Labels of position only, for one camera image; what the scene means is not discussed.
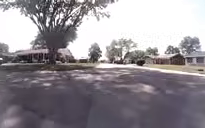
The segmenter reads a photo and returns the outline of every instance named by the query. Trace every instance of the window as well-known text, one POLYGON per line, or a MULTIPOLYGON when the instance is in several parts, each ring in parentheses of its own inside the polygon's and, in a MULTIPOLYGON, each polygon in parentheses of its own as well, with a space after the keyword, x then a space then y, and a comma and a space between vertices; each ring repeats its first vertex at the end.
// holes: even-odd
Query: window
POLYGON ((192 63, 192 58, 187 58, 188 63, 192 63))
POLYGON ((204 63, 204 57, 198 57, 196 58, 197 63, 204 63))

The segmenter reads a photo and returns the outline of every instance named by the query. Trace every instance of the front yard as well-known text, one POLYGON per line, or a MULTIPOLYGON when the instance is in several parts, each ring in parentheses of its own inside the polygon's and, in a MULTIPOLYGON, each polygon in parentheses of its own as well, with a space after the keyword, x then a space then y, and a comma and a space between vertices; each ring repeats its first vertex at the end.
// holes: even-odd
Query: front yard
POLYGON ((186 66, 186 65, 158 65, 158 64, 150 64, 145 65, 145 67, 150 68, 159 68, 166 70, 176 70, 190 73, 200 73, 205 74, 205 66, 186 66))
POLYGON ((69 71, 90 69, 97 66, 93 63, 68 63, 68 64, 9 64, 1 65, 0 70, 8 72, 23 72, 23 71, 69 71))

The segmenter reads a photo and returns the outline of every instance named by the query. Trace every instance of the white house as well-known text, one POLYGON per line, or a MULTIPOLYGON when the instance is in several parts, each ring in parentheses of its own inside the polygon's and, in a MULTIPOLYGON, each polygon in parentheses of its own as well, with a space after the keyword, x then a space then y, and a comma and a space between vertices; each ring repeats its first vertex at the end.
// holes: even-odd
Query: white house
POLYGON ((194 52, 185 56, 186 65, 205 65, 205 51, 194 52))

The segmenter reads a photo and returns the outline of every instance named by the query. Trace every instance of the house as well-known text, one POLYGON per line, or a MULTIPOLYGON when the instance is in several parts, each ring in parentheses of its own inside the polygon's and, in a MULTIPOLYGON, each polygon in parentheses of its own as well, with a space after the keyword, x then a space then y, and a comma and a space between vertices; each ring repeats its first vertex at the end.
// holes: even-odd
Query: house
POLYGON ((146 64, 168 64, 168 65, 184 65, 184 56, 181 54, 165 54, 158 56, 146 56, 146 64))
POLYGON ((186 65, 204 65, 205 66, 205 51, 194 52, 185 56, 186 65))
POLYGON ((144 57, 145 63, 146 63, 146 64, 154 64, 154 62, 153 62, 154 57, 155 57, 155 56, 152 56, 152 55, 147 55, 147 56, 145 56, 145 57, 144 57))
MULTIPOLYGON (((22 50, 15 53, 19 58, 19 61, 25 61, 28 63, 32 62, 46 62, 48 60, 48 49, 37 49, 37 50, 22 50)), ((73 59, 73 55, 69 49, 63 48, 58 50, 56 60, 58 61, 69 61, 73 59)))

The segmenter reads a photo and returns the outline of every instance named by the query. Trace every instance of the asphalt road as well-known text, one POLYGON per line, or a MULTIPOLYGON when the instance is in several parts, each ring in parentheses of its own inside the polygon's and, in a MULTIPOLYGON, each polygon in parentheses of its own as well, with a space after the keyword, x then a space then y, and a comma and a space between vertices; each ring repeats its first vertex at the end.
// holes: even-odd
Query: asphalt road
POLYGON ((0 128, 205 128, 205 77, 105 67, 0 71, 0 128))

